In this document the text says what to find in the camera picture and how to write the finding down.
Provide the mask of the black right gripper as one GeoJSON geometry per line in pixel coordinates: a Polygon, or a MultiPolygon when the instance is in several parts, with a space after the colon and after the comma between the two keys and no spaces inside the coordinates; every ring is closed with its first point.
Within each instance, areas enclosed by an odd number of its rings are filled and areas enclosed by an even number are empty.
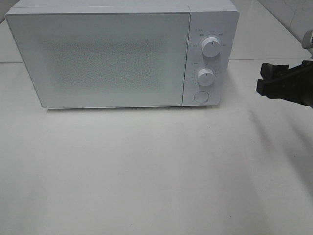
{"type": "Polygon", "coordinates": [[[302,64],[289,65],[263,63],[256,92],[269,99],[282,99],[292,103],[313,107],[313,62],[303,60],[302,64]],[[292,77],[279,78],[284,75],[292,77]]]}

